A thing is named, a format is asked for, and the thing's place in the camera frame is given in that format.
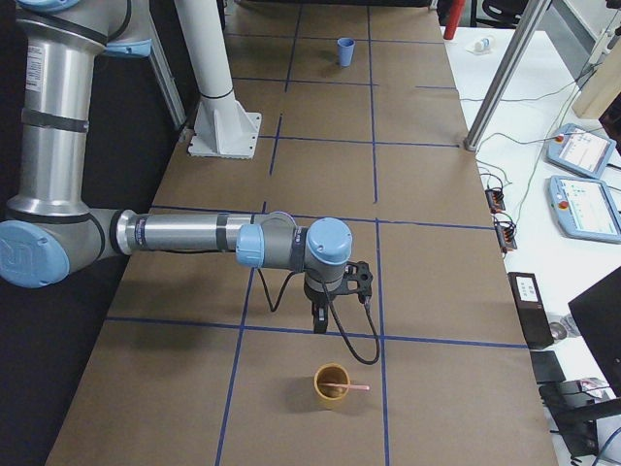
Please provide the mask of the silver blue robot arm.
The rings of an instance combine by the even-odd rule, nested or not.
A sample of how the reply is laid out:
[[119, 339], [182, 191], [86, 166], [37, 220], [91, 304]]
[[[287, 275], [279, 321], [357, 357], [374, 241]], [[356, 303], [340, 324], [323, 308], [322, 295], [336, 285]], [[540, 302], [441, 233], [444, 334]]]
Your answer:
[[2, 278], [38, 288], [116, 254], [232, 252], [250, 268], [303, 274], [313, 329], [325, 332], [353, 272], [343, 221], [302, 227], [283, 212], [140, 215], [83, 203], [94, 60], [150, 54], [148, 2], [20, 1], [16, 21], [28, 53], [19, 190], [1, 224]]

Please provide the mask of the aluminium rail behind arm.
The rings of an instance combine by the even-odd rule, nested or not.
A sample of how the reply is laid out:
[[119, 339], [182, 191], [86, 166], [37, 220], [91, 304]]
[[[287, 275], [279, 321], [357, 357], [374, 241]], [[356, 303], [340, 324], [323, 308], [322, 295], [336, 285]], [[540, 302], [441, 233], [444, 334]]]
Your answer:
[[148, 59], [172, 123], [176, 129], [181, 129], [186, 121], [186, 111], [164, 49], [161, 43], [155, 39], [151, 40], [151, 52]]

